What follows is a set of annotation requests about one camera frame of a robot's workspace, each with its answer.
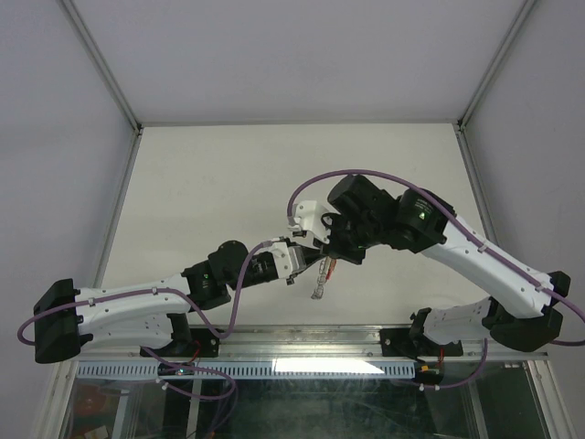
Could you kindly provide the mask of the red handled keyring holder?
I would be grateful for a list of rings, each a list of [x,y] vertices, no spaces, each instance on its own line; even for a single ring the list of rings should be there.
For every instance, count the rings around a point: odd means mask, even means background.
[[[321,300],[324,296],[324,287],[330,280],[336,267],[336,259],[331,257],[324,258],[319,264],[316,285],[312,292],[312,300]]]

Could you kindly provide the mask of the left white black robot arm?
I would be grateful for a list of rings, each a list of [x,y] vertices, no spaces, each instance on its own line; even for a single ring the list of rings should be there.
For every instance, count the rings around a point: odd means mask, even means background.
[[[187,314],[226,305],[246,287],[292,283],[322,257],[288,239],[264,242],[255,252],[226,241],[203,262],[149,284],[98,289],[58,280],[33,307],[35,361],[58,363],[112,347],[184,354],[192,341]]]

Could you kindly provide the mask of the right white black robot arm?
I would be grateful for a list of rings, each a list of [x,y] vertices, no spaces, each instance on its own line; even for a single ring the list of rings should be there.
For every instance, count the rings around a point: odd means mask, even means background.
[[[533,352],[560,334],[563,316],[552,293],[567,293],[562,272],[534,270],[457,219],[452,206],[425,190],[390,194],[361,175],[344,177],[327,197],[334,212],[324,250],[360,264],[367,249],[388,245],[440,262],[483,289],[487,297],[446,309],[423,308],[412,317],[409,345],[420,354],[438,346],[490,337],[500,345]]]

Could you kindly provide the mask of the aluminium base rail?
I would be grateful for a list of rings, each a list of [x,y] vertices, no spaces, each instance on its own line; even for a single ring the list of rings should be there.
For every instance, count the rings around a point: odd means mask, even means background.
[[[240,326],[226,339],[202,341],[208,329],[203,326],[191,326],[192,337],[199,340],[202,348],[214,351],[215,357],[204,359],[232,359],[236,361],[260,360],[270,358],[300,357],[348,357],[407,360],[391,346],[390,336],[408,338],[407,326]],[[461,355],[449,355],[448,361],[478,360],[483,355],[483,341],[480,338],[464,340]],[[524,361],[547,360],[545,348],[534,352],[520,352],[506,348],[489,339],[487,349],[489,361]],[[90,348],[77,356],[78,360],[123,360],[145,359],[139,348]]]

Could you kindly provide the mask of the right aluminium frame post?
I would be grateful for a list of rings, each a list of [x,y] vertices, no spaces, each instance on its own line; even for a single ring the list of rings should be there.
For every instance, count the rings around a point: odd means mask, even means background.
[[[458,119],[457,124],[461,130],[465,129],[465,127],[473,118],[473,115],[478,110],[491,85],[495,81],[497,74],[505,65],[509,54],[513,50],[513,47],[520,36],[520,33],[523,31],[529,18],[532,16],[533,12],[538,6],[538,0],[525,0],[521,3],[520,7],[516,11],[494,55],[488,63],[482,78],[475,88],[471,99],[468,101],[465,109],[463,110],[463,113],[461,114],[461,117]]]

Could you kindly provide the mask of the aluminium frame post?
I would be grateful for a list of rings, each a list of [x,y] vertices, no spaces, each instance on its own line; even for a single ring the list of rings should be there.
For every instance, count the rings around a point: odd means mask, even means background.
[[[523,31],[529,18],[532,16],[533,12],[538,6],[538,0],[525,0],[521,3],[520,7],[516,11],[494,55],[488,63],[482,78],[475,88],[471,99],[468,101],[465,109],[463,110],[463,113],[461,114],[461,117],[458,119],[457,124],[461,130],[465,129],[465,127],[473,118],[473,115],[478,110],[491,85],[495,81],[497,74],[505,65],[509,54],[513,50],[513,47],[520,36],[520,33]]]
[[[82,48],[86,52],[97,74],[100,76],[107,92],[120,110],[124,120],[130,125],[135,133],[139,134],[142,131],[143,126],[124,95],[119,82],[116,80],[112,69],[102,54],[97,41],[90,32],[90,29],[76,3],[72,0],[58,0],[57,4],[71,25]]]

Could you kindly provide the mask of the left aluminium frame post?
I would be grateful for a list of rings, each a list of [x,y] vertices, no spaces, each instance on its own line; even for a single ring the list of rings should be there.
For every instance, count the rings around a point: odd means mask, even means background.
[[[72,0],[58,0],[57,4],[71,25],[82,48],[86,52],[97,74],[100,76],[107,92],[120,110],[124,120],[130,125],[135,133],[139,134],[142,131],[143,126],[124,95],[119,82],[116,80],[112,69],[102,54],[97,41],[90,32],[90,29],[76,3]]]

